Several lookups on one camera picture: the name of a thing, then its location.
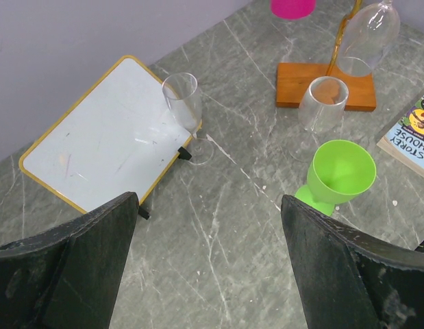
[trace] orange wooden base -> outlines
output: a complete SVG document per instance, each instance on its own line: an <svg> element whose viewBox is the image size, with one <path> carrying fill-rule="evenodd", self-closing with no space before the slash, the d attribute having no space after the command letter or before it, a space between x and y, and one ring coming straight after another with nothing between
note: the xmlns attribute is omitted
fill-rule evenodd
<svg viewBox="0 0 424 329"><path fill-rule="evenodd" d="M326 74L327 64L279 63L277 68L277 99L279 108L298 108L308 86L317 77ZM372 112L377 102L372 75L351 77L334 68L332 76L345 82L349 88L346 110Z"/></svg>

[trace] pink cup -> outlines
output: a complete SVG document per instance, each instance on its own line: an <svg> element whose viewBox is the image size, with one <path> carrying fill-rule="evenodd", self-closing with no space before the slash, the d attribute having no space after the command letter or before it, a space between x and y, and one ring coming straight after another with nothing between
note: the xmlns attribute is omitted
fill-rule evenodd
<svg viewBox="0 0 424 329"><path fill-rule="evenodd" d="M281 19L301 19L315 9L316 0L271 0L271 11Z"/></svg>

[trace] green goblet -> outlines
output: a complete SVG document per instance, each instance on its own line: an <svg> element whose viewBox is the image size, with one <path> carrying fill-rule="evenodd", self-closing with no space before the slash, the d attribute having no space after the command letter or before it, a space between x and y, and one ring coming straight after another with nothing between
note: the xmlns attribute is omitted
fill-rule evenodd
<svg viewBox="0 0 424 329"><path fill-rule="evenodd" d="M375 161L363 147L351 141L329 141L315 152L308 182L295 197L330 216L336 204L367 191L375 179Z"/></svg>

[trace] gray marble table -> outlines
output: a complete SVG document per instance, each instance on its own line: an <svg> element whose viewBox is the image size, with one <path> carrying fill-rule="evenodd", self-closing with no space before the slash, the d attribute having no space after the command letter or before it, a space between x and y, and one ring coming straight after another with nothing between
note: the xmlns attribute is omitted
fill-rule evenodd
<svg viewBox="0 0 424 329"><path fill-rule="evenodd" d="M175 163L147 200L151 220L136 226L111 328L306 328L279 203L308 164L287 154L297 117L275 107L275 74L281 61L328 62L351 2L319 0L312 16L283 21L255 0L151 66L161 78L199 78L216 153L203 167ZM423 34L402 26L375 86L377 110L347 112L335 134L370 151L377 180L334 217L414 249L424 239L424 180L375 141L424 89ZM79 215L19 171L25 149L0 163L0 244Z"/></svg>

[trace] wine glass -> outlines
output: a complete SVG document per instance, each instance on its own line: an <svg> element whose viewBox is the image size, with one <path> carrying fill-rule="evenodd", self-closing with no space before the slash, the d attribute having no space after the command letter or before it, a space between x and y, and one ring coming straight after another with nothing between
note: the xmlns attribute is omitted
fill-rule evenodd
<svg viewBox="0 0 424 329"><path fill-rule="evenodd" d="M334 128L341 121L349 98L346 84L336 77L318 77L309 85L298 109L297 129L302 134L288 139L287 149L298 161L310 161L318 148L316 134Z"/></svg>
<svg viewBox="0 0 424 329"><path fill-rule="evenodd" d="M347 24L336 65L354 77L370 74L394 45L399 29L392 0L366 6Z"/></svg>
<svg viewBox="0 0 424 329"><path fill-rule="evenodd" d="M197 78L186 72L175 73L163 81L163 95L172 115L179 125L190 132L193 140L187 146L193 165L204 165L214 153L210 141L197 138L197 132L202 124L201 90Z"/></svg>

